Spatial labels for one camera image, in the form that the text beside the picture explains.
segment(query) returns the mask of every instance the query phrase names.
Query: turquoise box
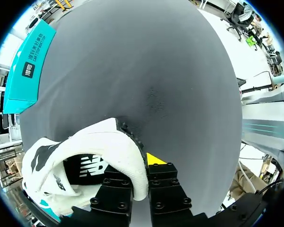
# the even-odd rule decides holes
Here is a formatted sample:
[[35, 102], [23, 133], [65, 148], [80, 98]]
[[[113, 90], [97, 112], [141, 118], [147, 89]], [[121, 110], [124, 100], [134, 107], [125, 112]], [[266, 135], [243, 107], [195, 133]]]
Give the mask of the turquoise box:
[[37, 102], [43, 63], [55, 33], [52, 27], [40, 20], [23, 41], [8, 75], [4, 114], [19, 114]]

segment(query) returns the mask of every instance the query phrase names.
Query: cable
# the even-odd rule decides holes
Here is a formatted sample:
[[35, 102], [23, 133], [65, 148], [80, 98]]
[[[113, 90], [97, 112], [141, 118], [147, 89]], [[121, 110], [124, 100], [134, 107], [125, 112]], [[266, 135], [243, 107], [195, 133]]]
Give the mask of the cable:
[[244, 147], [241, 148], [240, 152], [246, 147], [247, 144], [244, 145]]
[[277, 181], [275, 181], [275, 182], [270, 183], [270, 184], [267, 185], [265, 188], [263, 188], [261, 191], [259, 191], [258, 193], [256, 193], [256, 195], [265, 192], [268, 188], [270, 188], [270, 187], [272, 187], [272, 186], [274, 186], [275, 184], [278, 184], [278, 183], [283, 183], [283, 179], [280, 179], [280, 180], [277, 180]]
[[239, 157], [242, 159], [249, 159], [249, 160], [267, 160], [268, 158], [247, 158], [247, 157]]
[[244, 172], [244, 170], [243, 170], [243, 168], [242, 168], [242, 166], [241, 166], [240, 161], [238, 162], [238, 164], [239, 164], [239, 167], [240, 167], [240, 169], [241, 169], [241, 172], [243, 173], [243, 175], [245, 176], [246, 180], [247, 180], [248, 183], [250, 184], [252, 190], [254, 191], [254, 193], [256, 193], [256, 189], [255, 189], [254, 185], [252, 184], [252, 182], [250, 181], [250, 179], [247, 177], [246, 173]]
[[263, 72], [261, 72], [261, 73], [255, 75], [255, 76], [253, 76], [253, 77], [250, 77], [250, 78], [254, 78], [254, 77], [256, 77], [256, 76], [258, 76], [258, 75], [260, 75], [260, 74], [262, 74], [262, 73], [264, 73], [264, 72], [268, 72], [269, 78], [271, 78], [271, 76], [270, 76], [270, 71], [263, 71]]

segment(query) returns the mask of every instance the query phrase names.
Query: shoe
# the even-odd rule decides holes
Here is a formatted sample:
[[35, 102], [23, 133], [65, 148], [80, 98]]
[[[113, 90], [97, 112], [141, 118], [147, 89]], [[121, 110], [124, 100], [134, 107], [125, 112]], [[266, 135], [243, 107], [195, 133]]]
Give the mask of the shoe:
[[63, 142], [39, 139], [24, 155], [24, 190], [35, 202], [45, 200], [57, 215], [89, 205], [107, 165], [127, 175], [133, 198], [143, 200], [148, 180], [139, 146], [110, 118], [84, 128]]

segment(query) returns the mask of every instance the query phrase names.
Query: gray table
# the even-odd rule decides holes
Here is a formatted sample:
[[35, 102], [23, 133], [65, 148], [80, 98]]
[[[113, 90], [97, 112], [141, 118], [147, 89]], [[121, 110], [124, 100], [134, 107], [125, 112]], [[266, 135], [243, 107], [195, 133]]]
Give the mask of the gray table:
[[[93, 0], [55, 25], [38, 102], [20, 116], [28, 149], [118, 117], [170, 161], [194, 214], [213, 215], [240, 152], [237, 80], [218, 35], [187, 0]], [[132, 225], [150, 226], [148, 199]]]

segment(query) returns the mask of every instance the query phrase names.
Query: office chair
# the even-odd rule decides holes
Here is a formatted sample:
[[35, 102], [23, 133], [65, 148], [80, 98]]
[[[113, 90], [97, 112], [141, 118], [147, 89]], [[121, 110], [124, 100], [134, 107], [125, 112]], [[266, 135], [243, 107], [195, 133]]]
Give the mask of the office chair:
[[239, 29], [241, 29], [242, 31], [247, 33], [248, 32], [247, 27], [250, 25], [250, 23], [254, 19], [253, 16], [250, 16], [250, 18], [248, 18], [247, 20], [240, 22], [239, 16], [243, 13], [244, 13], [244, 6], [242, 6], [240, 3], [237, 3], [235, 9], [231, 13], [230, 18], [228, 18], [227, 20], [224, 19], [224, 18], [220, 19], [221, 21], [225, 20], [227, 23], [229, 23], [231, 25], [229, 28], [227, 28], [227, 31], [229, 31], [229, 29], [235, 29], [236, 30], [236, 32], [239, 35], [239, 41], [242, 40], [242, 38], [241, 38], [242, 32]]

